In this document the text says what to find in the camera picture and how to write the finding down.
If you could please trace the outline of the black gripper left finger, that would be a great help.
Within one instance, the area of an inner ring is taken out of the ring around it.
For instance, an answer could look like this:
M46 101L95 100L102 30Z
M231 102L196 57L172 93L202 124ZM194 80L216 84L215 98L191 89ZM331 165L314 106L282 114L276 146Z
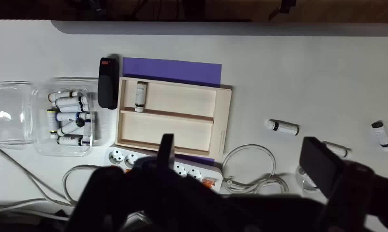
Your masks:
M175 167L175 136L164 135L158 153L158 163L162 168Z

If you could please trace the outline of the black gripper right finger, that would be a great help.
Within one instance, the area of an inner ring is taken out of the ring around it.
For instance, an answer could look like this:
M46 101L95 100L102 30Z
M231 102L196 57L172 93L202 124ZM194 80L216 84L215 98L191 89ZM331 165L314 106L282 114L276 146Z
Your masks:
M302 144L300 167L329 199L345 168L345 162L316 137L306 137Z

